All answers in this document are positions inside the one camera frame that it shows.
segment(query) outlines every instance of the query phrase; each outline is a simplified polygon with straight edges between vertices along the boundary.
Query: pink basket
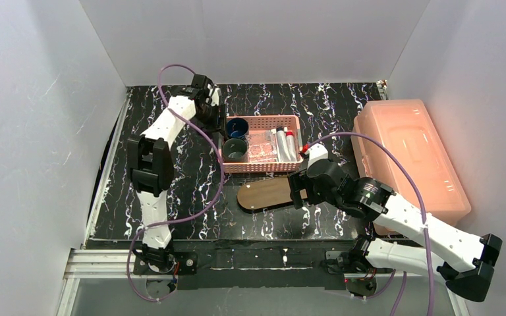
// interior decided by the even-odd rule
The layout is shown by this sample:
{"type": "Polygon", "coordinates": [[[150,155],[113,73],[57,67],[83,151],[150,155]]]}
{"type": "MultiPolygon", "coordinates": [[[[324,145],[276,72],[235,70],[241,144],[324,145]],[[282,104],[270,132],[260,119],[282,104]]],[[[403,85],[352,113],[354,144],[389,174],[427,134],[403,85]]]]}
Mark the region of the pink basket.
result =
{"type": "MultiPolygon", "coordinates": [[[[298,152],[302,148],[302,133],[300,131],[300,119],[295,115],[260,115],[256,117],[240,117],[249,124],[249,134],[264,133],[277,127],[287,127],[296,136],[298,152]]],[[[292,172],[300,169],[303,159],[300,155],[298,161],[292,163],[224,163],[225,173],[241,172],[292,172]]]]}

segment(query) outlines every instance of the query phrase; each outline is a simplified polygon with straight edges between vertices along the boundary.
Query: white bottle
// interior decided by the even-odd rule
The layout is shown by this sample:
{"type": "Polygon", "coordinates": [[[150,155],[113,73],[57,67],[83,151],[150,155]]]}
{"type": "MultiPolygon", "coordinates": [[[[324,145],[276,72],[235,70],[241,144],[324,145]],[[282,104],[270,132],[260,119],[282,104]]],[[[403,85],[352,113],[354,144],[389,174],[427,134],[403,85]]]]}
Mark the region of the white bottle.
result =
{"type": "Polygon", "coordinates": [[[286,142],[288,144],[288,153],[290,154],[290,161],[298,161],[298,150],[296,149],[296,140],[294,139],[294,133],[286,132],[286,142]]]}
{"type": "Polygon", "coordinates": [[[276,128],[276,146],[278,146],[278,152],[280,153],[280,162],[290,162],[290,153],[288,152],[288,144],[286,143],[286,134],[284,128],[276,128]]]}

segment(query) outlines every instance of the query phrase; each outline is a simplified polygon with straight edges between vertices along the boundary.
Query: black marble surface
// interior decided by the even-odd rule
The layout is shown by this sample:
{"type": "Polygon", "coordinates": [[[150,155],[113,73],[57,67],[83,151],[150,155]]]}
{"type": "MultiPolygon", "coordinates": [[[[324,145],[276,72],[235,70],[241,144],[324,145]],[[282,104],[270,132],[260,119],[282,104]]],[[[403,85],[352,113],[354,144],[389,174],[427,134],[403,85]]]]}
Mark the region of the black marble surface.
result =
{"type": "MultiPolygon", "coordinates": [[[[297,115],[303,142],[330,132],[350,131],[353,119],[367,101],[380,99],[378,87],[368,84],[229,84],[220,85],[228,115],[297,115]]],[[[173,87],[167,87],[169,93],[173,87]]],[[[130,88],[130,99],[121,137],[109,173],[91,240],[127,240],[142,227],[140,204],[127,180],[126,140],[140,134],[164,109],[157,87],[130,88]]],[[[353,177],[358,176],[349,138],[325,142],[331,158],[353,177]]],[[[169,218],[181,219],[199,212],[213,197],[219,184],[219,166],[208,143],[185,127],[172,147],[175,180],[168,195],[169,218]]],[[[346,239],[364,231],[365,223],[351,219],[328,205],[303,209],[292,206],[242,211],[237,190],[253,180],[278,174],[227,175],[223,196],[214,210],[189,223],[171,226],[173,239],[346,239]]]]}

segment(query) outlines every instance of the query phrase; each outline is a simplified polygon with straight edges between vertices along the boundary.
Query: wooden board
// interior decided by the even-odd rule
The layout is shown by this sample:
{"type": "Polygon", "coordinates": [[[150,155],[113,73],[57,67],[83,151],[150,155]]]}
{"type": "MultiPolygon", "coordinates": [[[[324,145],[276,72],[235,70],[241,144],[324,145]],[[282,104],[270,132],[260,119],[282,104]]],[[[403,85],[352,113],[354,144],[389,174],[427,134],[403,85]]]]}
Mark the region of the wooden board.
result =
{"type": "MultiPolygon", "coordinates": [[[[305,190],[301,191],[302,199],[306,199],[305,190]]],[[[255,211],[266,207],[291,204],[290,185],[287,176],[246,183],[237,192],[239,205],[247,210],[255,211]]]]}

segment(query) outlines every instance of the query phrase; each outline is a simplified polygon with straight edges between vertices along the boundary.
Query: translucent pink bin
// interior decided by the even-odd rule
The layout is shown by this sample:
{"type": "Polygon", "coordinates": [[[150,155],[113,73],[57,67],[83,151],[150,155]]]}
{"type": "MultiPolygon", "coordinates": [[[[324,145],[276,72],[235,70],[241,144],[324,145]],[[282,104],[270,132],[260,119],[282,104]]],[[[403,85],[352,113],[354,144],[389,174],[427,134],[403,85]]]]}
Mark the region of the translucent pink bin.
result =
{"type": "MultiPolygon", "coordinates": [[[[249,134],[264,133],[277,127],[287,127],[294,133],[298,152],[302,145],[302,132],[300,130],[300,120],[295,115],[260,115],[256,117],[240,117],[249,124],[249,134]]],[[[241,172],[293,172],[300,169],[302,157],[298,155],[298,161],[292,163],[224,163],[225,173],[241,172]]]]}
{"type": "MultiPolygon", "coordinates": [[[[370,101],[354,119],[354,132],[375,138],[392,152],[416,182],[427,212],[453,226],[470,212],[463,187],[421,100],[370,101]]],[[[408,180],[381,149],[356,137],[352,144],[360,176],[376,178],[418,206],[408,180]]],[[[376,232],[392,233],[378,225],[376,232]]]]}

